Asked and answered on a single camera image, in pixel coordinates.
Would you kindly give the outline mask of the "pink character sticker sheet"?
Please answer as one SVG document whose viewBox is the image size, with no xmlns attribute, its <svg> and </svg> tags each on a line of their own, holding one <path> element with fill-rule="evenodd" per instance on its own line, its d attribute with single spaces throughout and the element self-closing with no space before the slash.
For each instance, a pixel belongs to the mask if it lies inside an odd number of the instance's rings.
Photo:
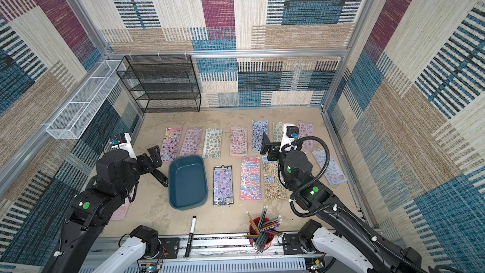
<svg viewBox="0 0 485 273">
<path fill-rule="evenodd" d="M 314 130 L 313 123 L 299 121 L 297 123 L 297 127 L 299 128 L 299 138 L 313 135 L 313 130 Z M 313 140 L 304 141 L 303 149 L 313 150 Z"/>
</svg>

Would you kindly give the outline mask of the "green dinosaur sticker sheet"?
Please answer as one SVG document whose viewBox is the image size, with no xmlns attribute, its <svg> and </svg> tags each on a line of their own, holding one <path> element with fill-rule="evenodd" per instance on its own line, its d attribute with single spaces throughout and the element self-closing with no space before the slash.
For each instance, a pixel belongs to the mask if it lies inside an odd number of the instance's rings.
<svg viewBox="0 0 485 273">
<path fill-rule="evenodd" d="M 203 146 L 204 159 L 218 159 L 221 157 L 222 148 L 222 130 L 215 128 L 208 128 L 205 132 L 205 140 Z"/>
</svg>

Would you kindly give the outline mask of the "green frog sticker sheet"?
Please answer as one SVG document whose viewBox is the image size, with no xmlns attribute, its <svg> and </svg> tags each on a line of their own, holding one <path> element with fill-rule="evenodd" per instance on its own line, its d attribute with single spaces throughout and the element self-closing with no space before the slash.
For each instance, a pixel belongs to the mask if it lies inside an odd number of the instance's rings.
<svg viewBox="0 0 485 273">
<path fill-rule="evenodd" d="M 281 143 L 284 134 L 283 122 L 273 122 L 273 139 L 274 142 Z"/>
</svg>

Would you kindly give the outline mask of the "teal plastic storage box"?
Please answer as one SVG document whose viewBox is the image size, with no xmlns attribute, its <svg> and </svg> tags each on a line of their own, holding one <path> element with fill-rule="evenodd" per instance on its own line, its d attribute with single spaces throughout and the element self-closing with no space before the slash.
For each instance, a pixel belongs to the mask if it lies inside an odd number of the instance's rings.
<svg viewBox="0 0 485 273">
<path fill-rule="evenodd" d="M 169 166 L 169 203 L 185 211 L 202 206 L 208 198 L 207 175 L 199 155 L 182 157 Z"/>
</svg>

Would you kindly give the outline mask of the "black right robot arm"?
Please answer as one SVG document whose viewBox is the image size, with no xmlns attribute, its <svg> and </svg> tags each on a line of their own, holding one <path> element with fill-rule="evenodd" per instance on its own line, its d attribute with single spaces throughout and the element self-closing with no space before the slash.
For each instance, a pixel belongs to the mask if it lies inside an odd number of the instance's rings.
<svg viewBox="0 0 485 273">
<path fill-rule="evenodd" d="M 291 211 L 308 222 L 299 231 L 302 251 L 325 253 L 355 272 L 422 272 L 421 255 L 413 248 L 403 249 L 350 211 L 321 182 L 330 165 L 327 144 L 315 136 L 300 137 L 299 128 L 287 124 L 281 142 L 261 136 L 260 153 L 278 164 L 278 176 L 291 192 Z M 318 142 L 325 161 L 317 175 L 303 151 L 305 141 Z"/>
</svg>

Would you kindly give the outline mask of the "purple bonbon sticker sheet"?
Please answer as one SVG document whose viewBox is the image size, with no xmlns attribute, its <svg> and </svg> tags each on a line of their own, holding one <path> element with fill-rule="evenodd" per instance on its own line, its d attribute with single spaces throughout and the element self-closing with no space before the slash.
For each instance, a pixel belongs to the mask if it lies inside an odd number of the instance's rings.
<svg viewBox="0 0 485 273">
<path fill-rule="evenodd" d="M 213 205 L 229 206 L 234 203 L 232 166 L 219 166 L 213 170 Z"/>
</svg>

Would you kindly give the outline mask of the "blue penguin sticker sheet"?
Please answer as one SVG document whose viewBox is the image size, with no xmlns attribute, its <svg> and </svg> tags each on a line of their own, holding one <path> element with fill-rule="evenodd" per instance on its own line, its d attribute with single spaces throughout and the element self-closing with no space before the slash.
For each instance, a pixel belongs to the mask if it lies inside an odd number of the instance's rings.
<svg viewBox="0 0 485 273">
<path fill-rule="evenodd" d="M 263 142 L 263 133 L 266 135 L 269 134 L 269 121 L 252 121 L 252 131 L 252 151 L 260 153 Z"/>
</svg>

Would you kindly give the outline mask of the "pastel sticker sheet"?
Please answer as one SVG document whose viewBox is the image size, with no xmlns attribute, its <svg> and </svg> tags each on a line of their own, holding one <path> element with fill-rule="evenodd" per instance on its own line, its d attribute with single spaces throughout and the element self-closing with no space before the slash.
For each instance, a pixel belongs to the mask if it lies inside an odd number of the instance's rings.
<svg viewBox="0 0 485 273">
<path fill-rule="evenodd" d="M 319 167 L 323 167 L 325 164 L 327 157 L 324 149 L 317 149 L 313 150 L 312 154 L 316 159 Z M 347 177 L 344 174 L 341 167 L 338 165 L 337 161 L 334 159 L 333 155 L 330 155 L 329 165 L 324 173 L 327 181 L 331 185 L 339 185 L 347 181 Z"/>
</svg>

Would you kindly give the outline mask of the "pink cat sticker sheet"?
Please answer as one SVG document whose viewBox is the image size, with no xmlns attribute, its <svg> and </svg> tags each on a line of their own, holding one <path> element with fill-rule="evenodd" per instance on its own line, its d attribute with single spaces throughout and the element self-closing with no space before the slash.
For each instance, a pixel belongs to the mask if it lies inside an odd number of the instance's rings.
<svg viewBox="0 0 485 273">
<path fill-rule="evenodd" d="M 160 157 L 163 163 L 169 163 L 176 159 L 182 131 L 182 128 L 166 128 L 164 139 L 160 146 Z"/>
</svg>

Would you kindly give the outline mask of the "pink bonbon sticker sheet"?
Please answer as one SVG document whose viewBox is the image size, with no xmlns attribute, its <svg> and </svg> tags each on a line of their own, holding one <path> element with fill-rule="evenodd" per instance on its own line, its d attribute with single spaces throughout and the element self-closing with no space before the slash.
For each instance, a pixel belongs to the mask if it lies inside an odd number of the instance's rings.
<svg viewBox="0 0 485 273">
<path fill-rule="evenodd" d="M 230 155 L 246 156 L 248 155 L 247 128 L 240 126 L 231 127 Z"/>
</svg>

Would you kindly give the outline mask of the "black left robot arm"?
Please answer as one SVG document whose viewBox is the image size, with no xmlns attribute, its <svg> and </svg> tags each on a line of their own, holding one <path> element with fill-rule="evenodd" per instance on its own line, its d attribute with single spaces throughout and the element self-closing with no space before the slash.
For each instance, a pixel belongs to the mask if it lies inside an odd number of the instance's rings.
<svg viewBox="0 0 485 273">
<path fill-rule="evenodd" d="M 61 228 L 56 251 L 45 265 L 44 272 L 79 270 L 88 252 L 114 212 L 126 201 L 136 198 L 140 177 L 160 174 L 160 148 L 148 154 L 131 157 L 127 149 L 115 147 L 96 162 L 97 174 L 86 189 L 72 200 Z"/>
</svg>

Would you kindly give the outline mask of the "panda sticker sheet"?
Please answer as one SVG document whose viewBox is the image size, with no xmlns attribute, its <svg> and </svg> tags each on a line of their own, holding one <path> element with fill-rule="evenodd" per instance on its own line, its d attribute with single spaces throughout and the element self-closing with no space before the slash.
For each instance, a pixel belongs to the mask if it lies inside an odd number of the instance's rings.
<svg viewBox="0 0 485 273">
<path fill-rule="evenodd" d="M 262 160 L 262 171 L 265 189 L 265 198 L 271 200 L 285 199 L 285 188 L 279 181 L 279 165 L 277 161 Z"/>
</svg>

